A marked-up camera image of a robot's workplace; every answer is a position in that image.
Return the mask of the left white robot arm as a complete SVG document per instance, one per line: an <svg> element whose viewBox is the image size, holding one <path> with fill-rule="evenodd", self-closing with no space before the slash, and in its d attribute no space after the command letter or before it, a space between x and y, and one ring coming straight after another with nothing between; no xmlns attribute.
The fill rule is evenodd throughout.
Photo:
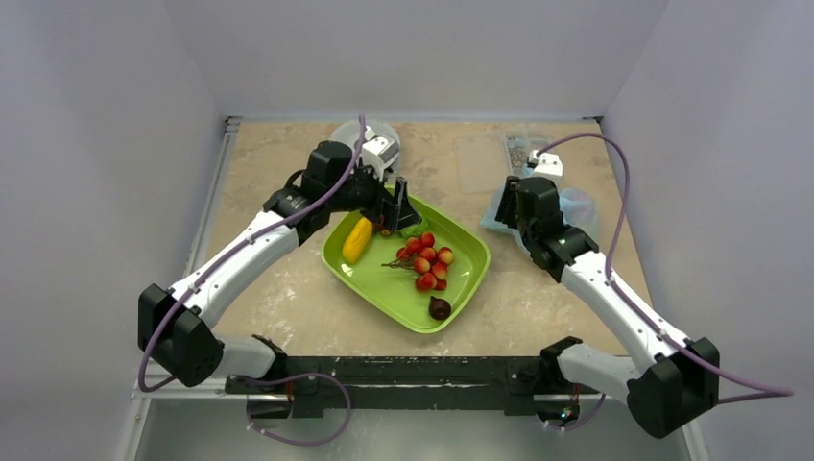
<svg viewBox="0 0 814 461"><path fill-rule="evenodd" d="M283 351L254 335L230 340L213 333L221 317L262 273L324 228L336 212L358 211L375 230L401 231L420 223L407 181L386 179L398 146L385 135L363 136L354 147L322 141L304 168L263 204L247 228L199 269L168 288L151 284L138 298L137 343L143 352L138 386L149 361L187 387L213 375L242 376L261 392L285 383Z"/></svg>

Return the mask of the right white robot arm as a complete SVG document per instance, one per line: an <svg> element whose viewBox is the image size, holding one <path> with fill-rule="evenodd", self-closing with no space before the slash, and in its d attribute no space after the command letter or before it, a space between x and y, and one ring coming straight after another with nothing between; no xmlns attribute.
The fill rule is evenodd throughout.
<svg viewBox="0 0 814 461"><path fill-rule="evenodd" d="M517 230L531 260L582 300L626 351L615 356L566 338L544 349L541 383L584 384L626 404L635 422L663 439L719 402L718 348L664 320L608 264L598 245L563 220L557 186L543 177L506 179L497 222Z"/></svg>

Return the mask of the light blue plastic bag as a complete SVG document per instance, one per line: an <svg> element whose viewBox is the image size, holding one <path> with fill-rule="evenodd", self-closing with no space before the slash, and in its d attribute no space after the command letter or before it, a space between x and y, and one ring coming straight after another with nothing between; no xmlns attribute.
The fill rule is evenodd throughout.
<svg viewBox="0 0 814 461"><path fill-rule="evenodd" d="M518 230L510 229L507 225L496 220L498 206L502 191L498 190L491 196L491 202L480 221L480 226L489 231L510 235L517 247L527 253ZM559 191L559 205L563 212L563 221L570 226L584 231L593 241L600 242L600 222L593 199L583 190L568 187Z"/></svg>

